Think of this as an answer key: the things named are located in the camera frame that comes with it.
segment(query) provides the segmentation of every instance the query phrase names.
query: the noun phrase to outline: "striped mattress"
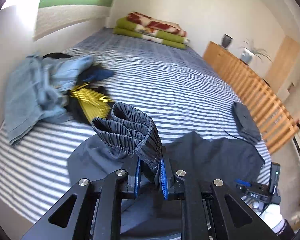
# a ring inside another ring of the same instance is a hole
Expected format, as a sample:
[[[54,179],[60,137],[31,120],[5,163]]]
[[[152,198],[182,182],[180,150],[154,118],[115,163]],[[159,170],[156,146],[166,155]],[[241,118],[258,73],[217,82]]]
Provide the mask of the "striped mattress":
[[[205,139],[240,137],[231,105],[240,101],[191,48],[180,50],[103,29],[71,49],[93,55],[116,75],[98,82],[111,98],[151,116],[163,143],[191,131]],[[0,198],[35,223],[71,187],[67,158],[94,135],[88,125],[38,122],[15,147],[0,128]],[[256,145],[265,165],[258,182],[267,184],[271,158],[263,141]]]

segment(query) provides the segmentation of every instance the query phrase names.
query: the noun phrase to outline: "red and white blanket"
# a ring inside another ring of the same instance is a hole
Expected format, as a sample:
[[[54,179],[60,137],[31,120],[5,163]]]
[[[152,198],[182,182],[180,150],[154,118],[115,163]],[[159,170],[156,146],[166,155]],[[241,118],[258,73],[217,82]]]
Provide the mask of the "red and white blanket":
[[[181,37],[187,36],[187,32],[181,29],[179,24],[154,19],[142,13],[131,12],[128,14],[127,20],[145,27],[161,30],[168,33],[173,33]]]

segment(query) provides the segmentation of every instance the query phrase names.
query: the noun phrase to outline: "wooden panel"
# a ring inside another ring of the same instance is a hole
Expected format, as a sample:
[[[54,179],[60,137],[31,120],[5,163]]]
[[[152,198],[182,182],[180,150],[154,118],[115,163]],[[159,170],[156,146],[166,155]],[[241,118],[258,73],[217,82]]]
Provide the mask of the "wooden panel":
[[[283,51],[287,52],[287,48],[293,46],[295,41],[291,40],[287,38],[282,45]],[[207,47],[203,59],[247,105],[270,154],[298,132],[296,123],[273,90],[240,59],[213,42]],[[284,64],[282,59],[277,59],[276,62]]]
[[[300,44],[294,39],[286,36],[274,58],[265,79],[270,84],[274,93],[279,91],[300,52]]]

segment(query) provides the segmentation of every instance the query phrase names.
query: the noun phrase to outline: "yellow garment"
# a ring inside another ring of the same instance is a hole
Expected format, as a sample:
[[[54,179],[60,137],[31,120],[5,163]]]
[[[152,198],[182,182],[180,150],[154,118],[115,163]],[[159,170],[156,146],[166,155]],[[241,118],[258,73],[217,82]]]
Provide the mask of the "yellow garment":
[[[106,102],[113,101],[103,94],[85,88],[86,85],[88,84],[86,83],[81,87],[71,90],[71,96],[78,99],[89,122],[97,116],[106,118],[110,111],[110,106]]]

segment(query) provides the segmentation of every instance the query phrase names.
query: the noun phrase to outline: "triangular cutout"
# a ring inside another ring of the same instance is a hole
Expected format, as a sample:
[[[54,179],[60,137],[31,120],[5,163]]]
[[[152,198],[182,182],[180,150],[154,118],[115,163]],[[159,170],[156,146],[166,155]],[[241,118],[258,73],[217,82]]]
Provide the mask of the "triangular cutout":
[[[240,228],[252,222],[252,218],[242,209],[242,207],[240,207],[240,205],[230,195],[225,195],[225,200],[228,205],[233,224],[236,228]]]
[[[50,217],[49,223],[66,228],[75,204],[77,195],[71,195]]]

